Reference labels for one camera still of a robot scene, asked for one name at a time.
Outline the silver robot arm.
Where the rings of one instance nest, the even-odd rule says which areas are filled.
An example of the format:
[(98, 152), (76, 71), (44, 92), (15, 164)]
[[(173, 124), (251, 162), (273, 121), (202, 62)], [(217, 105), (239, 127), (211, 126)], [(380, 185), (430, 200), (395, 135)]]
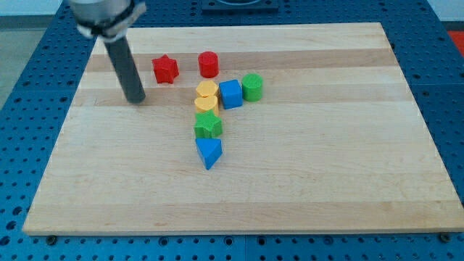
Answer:
[(145, 100), (126, 35), (131, 25), (146, 12), (146, 4), (134, 0), (69, 0), (68, 3), (78, 31), (86, 38), (103, 40), (126, 100), (131, 104)]

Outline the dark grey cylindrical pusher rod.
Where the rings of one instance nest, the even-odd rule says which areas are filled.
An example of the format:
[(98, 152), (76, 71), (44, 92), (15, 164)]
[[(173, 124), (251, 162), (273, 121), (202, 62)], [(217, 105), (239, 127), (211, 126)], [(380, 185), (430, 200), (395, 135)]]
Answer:
[(124, 36), (104, 45), (126, 100), (131, 104), (141, 103), (146, 94), (127, 38)]

